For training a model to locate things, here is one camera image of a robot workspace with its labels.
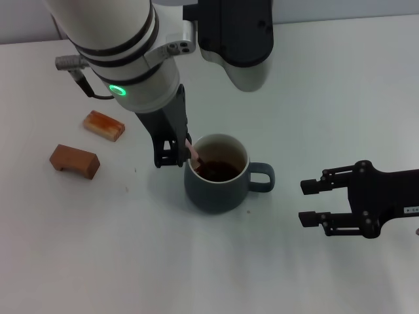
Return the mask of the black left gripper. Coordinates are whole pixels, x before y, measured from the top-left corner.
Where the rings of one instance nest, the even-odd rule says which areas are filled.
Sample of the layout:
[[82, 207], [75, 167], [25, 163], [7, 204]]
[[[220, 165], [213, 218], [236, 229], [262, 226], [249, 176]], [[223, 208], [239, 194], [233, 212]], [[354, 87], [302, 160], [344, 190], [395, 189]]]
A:
[[173, 98], [163, 107], [151, 113], [136, 113], [153, 140], [154, 163], [157, 168], [179, 166], [191, 157], [185, 144], [192, 145], [188, 131], [185, 88], [179, 85]]

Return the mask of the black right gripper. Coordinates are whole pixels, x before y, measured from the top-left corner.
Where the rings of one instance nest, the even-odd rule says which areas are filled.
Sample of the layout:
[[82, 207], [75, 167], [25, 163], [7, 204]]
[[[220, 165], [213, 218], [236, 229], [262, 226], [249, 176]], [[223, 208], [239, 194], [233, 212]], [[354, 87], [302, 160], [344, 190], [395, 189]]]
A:
[[304, 195], [348, 187], [352, 213], [299, 213], [304, 228], [321, 226], [326, 236], [377, 238], [382, 226], [396, 218], [418, 216], [418, 170], [382, 172], [370, 161], [324, 169], [320, 179], [301, 181]]

